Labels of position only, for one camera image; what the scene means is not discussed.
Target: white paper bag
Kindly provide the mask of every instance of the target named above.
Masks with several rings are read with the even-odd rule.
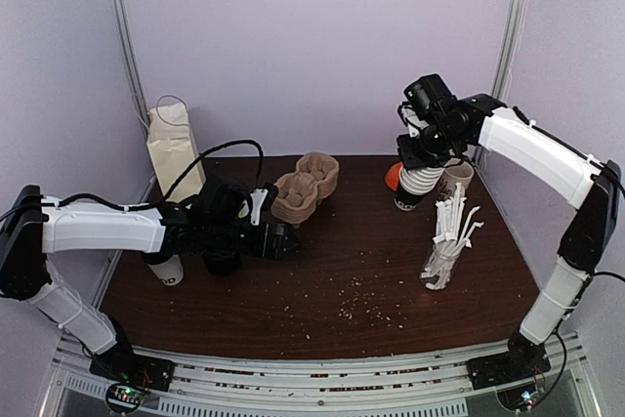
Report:
[[[160,190],[164,194],[197,157],[197,147],[184,103],[159,106],[151,109],[149,114],[151,122],[147,150]],[[198,194],[205,179],[202,164],[198,163],[176,187],[169,200],[180,202],[190,195]]]

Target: lavender backdrop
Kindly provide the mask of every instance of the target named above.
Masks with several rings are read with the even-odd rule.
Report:
[[[370,154],[395,152],[395,110],[419,76],[490,89],[509,0],[126,3],[150,104],[186,99],[200,148],[245,137],[269,154]]]
[[[0,0],[0,212],[26,184],[135,202],[150,171],[110,0]],[[106,253],[54,261],[87,298]],[[0,301],[2,415],[32,416],[59,340],[33,307]]]

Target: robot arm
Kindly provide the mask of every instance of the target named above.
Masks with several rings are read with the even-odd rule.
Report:
[[[74,249],[141,251],[155,273],[154,258],[164,263],[185,253],[208,256],[213,263],[205,260],[209,270],[215,259],[231,264],[240,253],[281,259],[299,243],[283,224],[262,222],[261,212],[274,197],[272,186],[250,193],[240,182],[215,175],[184,204],[165,202],[145,210],[85,202],[63,205],[55,197],[42,196],[39,187],[25,187],[14,204],[15,213],[0,230],[0,290],[5,297],[33,305],[81,341],[93,355],[93,373],[134,387],[149,380],[152,389],[167,390],[173,363],[134,354],[121,325],[84,304],[47,254]]]
[[[457,100],[438,75],[421,77],[404,94],[408,102],[399,113],[408,134],[397,145],[406,171],[441,167],[468,145],[482,146],[540,178],[577,209],[552,275],[510,338],[509,352],[468,364],[477,389],[532,376],[537,364],[549,369],[544,343],[579,302],[616,227],[620,168],[555,140],[488,95]]]

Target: paper cup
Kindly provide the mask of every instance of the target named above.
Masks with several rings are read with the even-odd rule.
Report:
[[[462,185],[460,196],[464,196],[474,174],[475,171],[473,167],[466,161],[462,161],[458,158],[449,160],[449,163],[445,165],[442,176],[438,181],[439,198],[446,199],[447,197],[453,196],[456,190],[456,183]]]
[[[163,285],[173,287],[183,279],[183,265],[178,255],[174,255],[164,262],[154,262],[149,256],[144,256],[144,261],[160,281],[163,282]]]

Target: wooden table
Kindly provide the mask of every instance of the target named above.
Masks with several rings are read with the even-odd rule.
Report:
[[[294,171],[297,157],[266,158],[263,181]],[[418,275],[432,246],[435,199],[399,211],[384,175],[396,157],[338,158],[336,192],[297,230],[302,248],[284,261],[248,258],[229,277],[184,259],[185,278],[163,286],[127,252],[102,310],[135,345],[246,358],[323,359],[419,353],[505,339],[538,290],[479,178],[468,206],[485,221],[449,286]],[[253,180],[255,160],[208,160],[207,170]]]

